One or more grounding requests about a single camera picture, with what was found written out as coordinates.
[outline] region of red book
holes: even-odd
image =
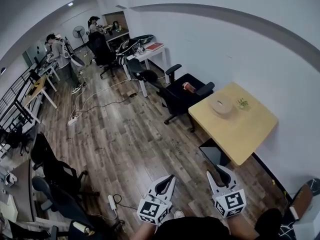
[[[159,48],[162,47],[162,46],[164,46],[163,43],[155,42],[154,44],[151,44],[150,46],[146,47],[145,50],[146,50],[146,51],[153,52],[153,51],[159,49]]]

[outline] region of man in gray shirt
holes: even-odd
[[[81,90],[81,83],[79,82],[76,73],[74,72],[70,59],[63,56],[62,42],[56,39],[54,34],[50,34],[46,37],[46,41],[51,45],[53,56],[48,60],[52,62],[56,60],[59,68],[61,69],[61,78],[65,80],[72,88],[72,94],[76,94]]]

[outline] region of book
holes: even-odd
[[[153,52],[153,51],[159,49],[159,48],[162,47],[162,46],[164,46],[163,43],[155,42],[154,44],[151,44],[150,46],[146,47],[145,50],[146,50],[146,51]]]
[[[302,218],[308,209],[312,198],[313,194],[309,185],[304,184],[289,208],[295,220],[300,220]]]

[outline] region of power strip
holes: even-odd
[[[117,209],[116,202],[114,200],[114,197],[112,195],[108,195],[109,204],[111,207],[111,210],[115,211]]]

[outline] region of potted plant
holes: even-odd
[[[244,109],[249,105],[248,101],[244,100],[244,98],[238,99],[240,109]]]

